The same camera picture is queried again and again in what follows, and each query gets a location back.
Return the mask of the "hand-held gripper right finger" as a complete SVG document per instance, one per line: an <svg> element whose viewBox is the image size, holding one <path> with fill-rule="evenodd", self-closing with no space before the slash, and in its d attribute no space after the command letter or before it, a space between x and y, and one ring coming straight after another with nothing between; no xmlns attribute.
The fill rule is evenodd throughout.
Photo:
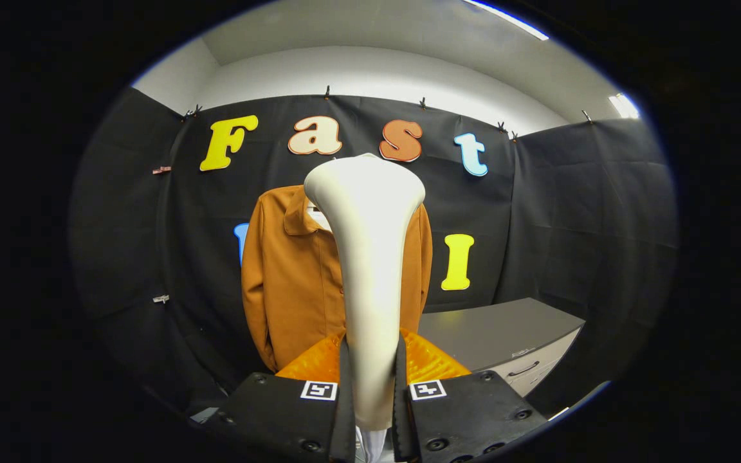
<svg viewBox="0 0 741 463"><path fill-rule="evenodd" d="M470 372L401 329L395 358L397 462L465 462L509 450L547 420L498 373Z"/></svg>

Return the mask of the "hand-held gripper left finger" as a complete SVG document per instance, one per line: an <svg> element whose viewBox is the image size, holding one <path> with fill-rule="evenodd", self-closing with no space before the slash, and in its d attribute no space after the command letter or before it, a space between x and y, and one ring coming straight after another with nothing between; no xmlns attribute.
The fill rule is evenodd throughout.
<svg viewBox="0 0 741 463"><path fill-rule="evenodd" d="M244 462L353 462L352 366L347 341L327 343L339 380L253 373L206 420L212 436Z"/></svg>

